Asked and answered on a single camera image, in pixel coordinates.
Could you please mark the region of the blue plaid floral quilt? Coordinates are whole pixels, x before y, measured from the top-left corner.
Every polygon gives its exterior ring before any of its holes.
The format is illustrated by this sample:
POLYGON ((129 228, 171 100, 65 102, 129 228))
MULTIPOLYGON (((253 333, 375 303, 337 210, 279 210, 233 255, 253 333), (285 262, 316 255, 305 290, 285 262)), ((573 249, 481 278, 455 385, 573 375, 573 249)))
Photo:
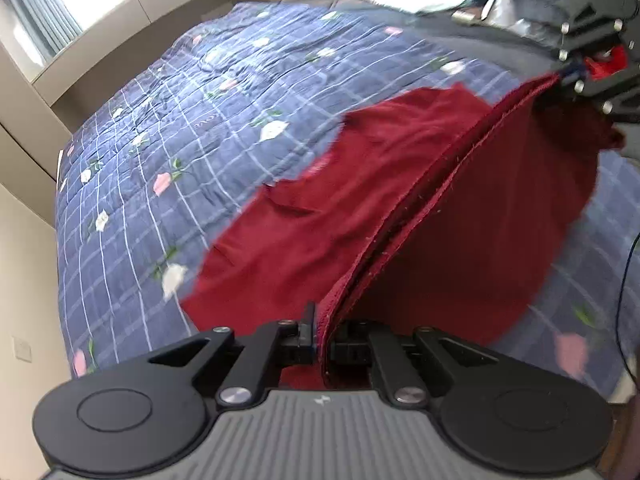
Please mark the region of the blue plaid floral quilt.
POLYGON ((241 3, 118 90, 60 155, 58 306, 73 370, 193 333, 205 247, 258 186, 323 154, 350 110, 464 84, 489 101, 548 68, 532 44, 378 9, 241 3))

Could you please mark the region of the dark red knit sweater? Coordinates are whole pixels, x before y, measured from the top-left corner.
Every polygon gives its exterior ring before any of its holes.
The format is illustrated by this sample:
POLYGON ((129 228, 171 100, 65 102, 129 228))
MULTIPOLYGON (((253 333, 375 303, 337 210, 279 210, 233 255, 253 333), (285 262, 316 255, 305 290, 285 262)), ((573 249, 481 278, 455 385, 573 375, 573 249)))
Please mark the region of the dark red knit sweater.
POLYGON ((288 373, 302 387, 337 384, 330 344, 352 318, 488 344, 544 284, 600 153, 623 143, 555 75, 496 104, 455 84, 355 110, 298 178, 257 191, 183 310, 200 330, 248 335, 315 304, 319 362, 288 373))

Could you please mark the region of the beige window bench cabinet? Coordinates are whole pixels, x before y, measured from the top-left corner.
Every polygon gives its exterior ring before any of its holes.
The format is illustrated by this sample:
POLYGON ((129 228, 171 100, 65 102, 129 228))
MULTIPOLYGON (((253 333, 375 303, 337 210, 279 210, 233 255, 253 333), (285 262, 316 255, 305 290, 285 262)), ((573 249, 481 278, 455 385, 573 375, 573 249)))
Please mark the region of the beige window bench cabinet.
POLYGON ((34 88, 75 129, 181 34, 239 1, 125 0, 62 50, 34 88))

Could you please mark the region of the light blue left curtain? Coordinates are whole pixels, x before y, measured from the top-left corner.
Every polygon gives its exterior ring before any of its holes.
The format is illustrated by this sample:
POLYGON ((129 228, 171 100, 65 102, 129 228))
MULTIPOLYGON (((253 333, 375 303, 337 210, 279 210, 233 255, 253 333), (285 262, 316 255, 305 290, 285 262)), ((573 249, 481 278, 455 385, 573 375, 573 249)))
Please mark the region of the light blue left curtain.
POLYGON ((46 61, 82 33, 62 0, 4 0, 46 61))

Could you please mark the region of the white wall socket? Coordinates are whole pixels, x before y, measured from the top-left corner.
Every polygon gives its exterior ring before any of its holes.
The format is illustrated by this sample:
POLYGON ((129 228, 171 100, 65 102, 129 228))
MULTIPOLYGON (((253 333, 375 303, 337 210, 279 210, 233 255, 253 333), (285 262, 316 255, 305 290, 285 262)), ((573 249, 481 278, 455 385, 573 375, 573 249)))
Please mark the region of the white wall socket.
POLYGON ((26 340, 13 336, 12 350, 15 359, 26 363, 32 362, 32 347, 26 340))

